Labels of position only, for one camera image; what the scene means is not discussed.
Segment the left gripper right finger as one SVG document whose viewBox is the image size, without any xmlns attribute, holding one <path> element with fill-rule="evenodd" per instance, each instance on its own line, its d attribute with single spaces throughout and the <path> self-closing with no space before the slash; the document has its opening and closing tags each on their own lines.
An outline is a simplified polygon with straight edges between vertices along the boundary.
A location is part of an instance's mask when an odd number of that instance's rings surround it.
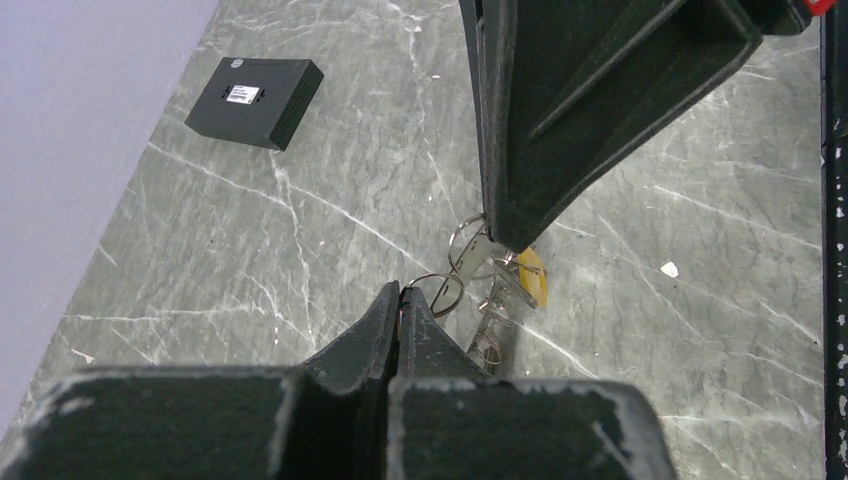
<svg viewBox="0 0 848 480">
<path fill-rule="evenodd" d="M 422 292 L 401 297 L 388 393 L 392 479 L 673 479 L 659 419 L 614 381 L 489 376 L 436 323 Z"/>
</svg>

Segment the yellow tag key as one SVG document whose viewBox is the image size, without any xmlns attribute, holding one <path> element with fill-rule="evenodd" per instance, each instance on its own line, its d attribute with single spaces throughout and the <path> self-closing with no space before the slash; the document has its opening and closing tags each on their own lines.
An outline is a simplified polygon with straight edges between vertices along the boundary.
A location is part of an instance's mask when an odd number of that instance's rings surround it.
<svg viewBox="0 0 848 480">
<path fill-rule="evenodd" d="M 525 291 L 535 300 L 537 307 L 546 307 L 548 303 L 547 270 L 538 253 L 528 247 L 515 257 L 518 264 L 519 282 Z"/>
</svg>

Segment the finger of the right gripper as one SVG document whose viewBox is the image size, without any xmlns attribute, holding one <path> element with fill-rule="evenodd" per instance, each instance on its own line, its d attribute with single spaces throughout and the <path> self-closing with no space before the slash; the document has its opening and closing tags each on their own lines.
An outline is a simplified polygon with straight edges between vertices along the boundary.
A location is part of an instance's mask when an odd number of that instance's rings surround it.
<svg viewBox="0 0 848 480">
<path fill-rule="evenodd" d="M 535 241 L 761 44 L 737 1 L 478 1 L 474 103 L 489 237 Z"/>
<path fill-rule="evenodd" d="M 477 139 L 477 162 L 478 167 L 482 168 L 483 159 L 483 141 L 481 127 L 481 103 L 480 103 L 480 86 L 479 86 L 479 54 L 477 45 L 477 25 L 478 13 L 476 2 L 474 0 L 459 0 L 460 13 L 464 28 L 464 38 L 466 42 L 466 51 L 468 56 L 469 72 L 471 78 L 471 88 L 473 95 L 475 127 Z"/>
</svg>

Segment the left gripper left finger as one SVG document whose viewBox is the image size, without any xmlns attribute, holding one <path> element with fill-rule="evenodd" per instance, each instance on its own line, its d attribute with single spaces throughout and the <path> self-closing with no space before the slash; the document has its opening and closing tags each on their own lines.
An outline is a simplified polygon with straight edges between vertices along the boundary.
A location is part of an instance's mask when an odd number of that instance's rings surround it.
<svg viewBox="0 0 848 480">
<path fill-rule="evenodd" d="M 294 366 L 112 366 L 59 380 L 5 479 L 382 479 L 401 289 Z"/>
</svg>

